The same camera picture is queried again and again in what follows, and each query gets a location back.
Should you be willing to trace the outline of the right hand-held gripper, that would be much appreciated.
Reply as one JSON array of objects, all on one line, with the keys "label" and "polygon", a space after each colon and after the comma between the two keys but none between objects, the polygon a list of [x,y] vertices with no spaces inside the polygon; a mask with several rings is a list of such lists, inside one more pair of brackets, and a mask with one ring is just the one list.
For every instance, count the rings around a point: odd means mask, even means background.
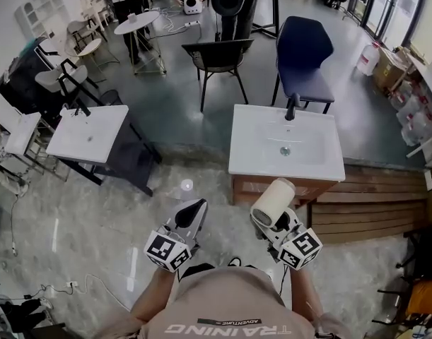
[{"label": "right hand-held gripper", "polygon": [[296,212],[286,208],[272,227],[266,227],[251,214],[258,239],[268,241],[267,251],[276,263],[300,270],[314,260],[322,242],[311,228],[305,228]]}]

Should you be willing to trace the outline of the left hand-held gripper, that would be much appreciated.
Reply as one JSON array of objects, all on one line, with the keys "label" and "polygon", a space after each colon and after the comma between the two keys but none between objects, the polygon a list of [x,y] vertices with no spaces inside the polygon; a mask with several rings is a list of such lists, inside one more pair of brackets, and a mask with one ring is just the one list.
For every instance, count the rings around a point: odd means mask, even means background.
[{"label": "left hand-held gripper", "polygon": [[174,273],[200,248],[197,234],[208,211],[206,199],[191,200],[175,206],[167,220],[153,230],[144,254],[158,267]]}]

